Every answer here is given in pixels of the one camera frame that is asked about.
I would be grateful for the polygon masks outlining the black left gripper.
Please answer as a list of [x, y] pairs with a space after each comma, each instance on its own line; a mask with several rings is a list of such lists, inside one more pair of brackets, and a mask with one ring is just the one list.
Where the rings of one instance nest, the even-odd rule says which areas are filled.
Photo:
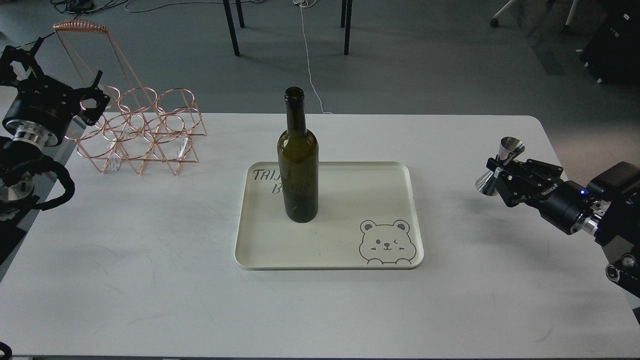
[[[42, 77], [45, 74], [35, 55], [44, 41], [38, 38], [29, 50], [7, 45], [2, 51], [0, 85], [17, 89], [2, 126], [14, 135], [22, 125], [39, 125], [48, 135], [45, 146], [54, 147], [62, 143], [74, 116], [87, 126], [96, 125], [111, 98], [99, 88], [102, 70], [98, 70], [91, 85], [77, 89], [52, 77]], [[13, 63], [21, 64], [34, 77], [18, 80]]]

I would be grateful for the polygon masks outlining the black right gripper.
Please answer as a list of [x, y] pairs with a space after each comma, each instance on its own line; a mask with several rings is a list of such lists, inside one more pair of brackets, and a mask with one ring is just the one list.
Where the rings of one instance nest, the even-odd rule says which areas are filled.
[[[487, 168], [495, 170], [498, 162], [487, 160]], [[548, 162], [527, 159], [512, 160], [498, 175], [496, 189], [506, 207], [519, 204], [538, 210], [542, 219], [567, 235], [582, 230], [595, 213], [600, 200], [580, 184], [562, 176], [564, 168]]]

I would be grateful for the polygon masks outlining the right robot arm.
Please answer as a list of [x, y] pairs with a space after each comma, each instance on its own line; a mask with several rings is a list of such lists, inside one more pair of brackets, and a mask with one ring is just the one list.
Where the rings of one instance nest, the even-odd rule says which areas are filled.
[[528, 205], [564, 234], [585, 231], [602, 247], [617, 238], [631, 244], [629, 251], [606, 266], [605, 273], [611, 282], [639, 295], [638, 166], [618, 162], [587, 186], [562, 180], [562, 167], [534, 159], [489, 158], [486, 166], [494, 178], [494, 189], [507, 207]]

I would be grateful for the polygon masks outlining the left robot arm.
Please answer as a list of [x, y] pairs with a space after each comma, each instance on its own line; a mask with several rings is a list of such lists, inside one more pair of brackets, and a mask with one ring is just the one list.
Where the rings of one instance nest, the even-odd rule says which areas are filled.
[[[73, 198], [75, 184], [69, 171], [45, 155], [44, 148], [59, 146], [75, 118], [95, 125], [110, 102], [110, 96], [99, 88], [102, 71], [84, 88], [46, 75], [35, 59], [43, 42], [38, 38], [30, 49], [8, 45], [1, 55], [1, 84], [17, 91], [2, 119], [8, 132], [1, 138], [0, 151], [2, 262], [25, 236], [19, 223], [30, 211], [50, 210]], [[64, 192], [40, 202], [34, 178], [44, 173], [54, 174]]]

